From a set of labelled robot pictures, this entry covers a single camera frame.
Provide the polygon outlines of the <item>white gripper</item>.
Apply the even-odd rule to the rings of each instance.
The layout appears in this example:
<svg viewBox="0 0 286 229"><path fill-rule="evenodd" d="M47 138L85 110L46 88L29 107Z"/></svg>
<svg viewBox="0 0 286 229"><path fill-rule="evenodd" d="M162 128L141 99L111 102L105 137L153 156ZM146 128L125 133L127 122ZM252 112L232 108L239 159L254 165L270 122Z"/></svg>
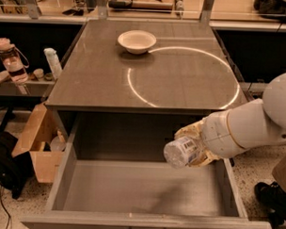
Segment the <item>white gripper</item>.
<svg viewBox="0 0 286 229"><path fill-rule="evenodd" d="M202 121L188 124L180 128L174 139L189 137L202 139L208 149L194 147L194 152L188 157L187 166L204 167L219 158L232 158L246 151L230 134L228 117L230 111L217 111L202 119Z"/></svg>

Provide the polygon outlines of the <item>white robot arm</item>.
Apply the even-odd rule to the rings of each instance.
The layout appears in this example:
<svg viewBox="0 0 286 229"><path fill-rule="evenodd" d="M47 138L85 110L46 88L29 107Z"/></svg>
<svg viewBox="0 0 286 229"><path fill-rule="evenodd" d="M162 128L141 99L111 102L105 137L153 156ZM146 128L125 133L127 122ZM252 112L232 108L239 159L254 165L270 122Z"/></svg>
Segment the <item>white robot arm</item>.
<svg viewBox="0 0 286 229"><path fill-rule="evenodd" d="M286 144L286 74L270 81L261 99L217 111L178 130L177 168L204 166L265 145Z"/></svg>

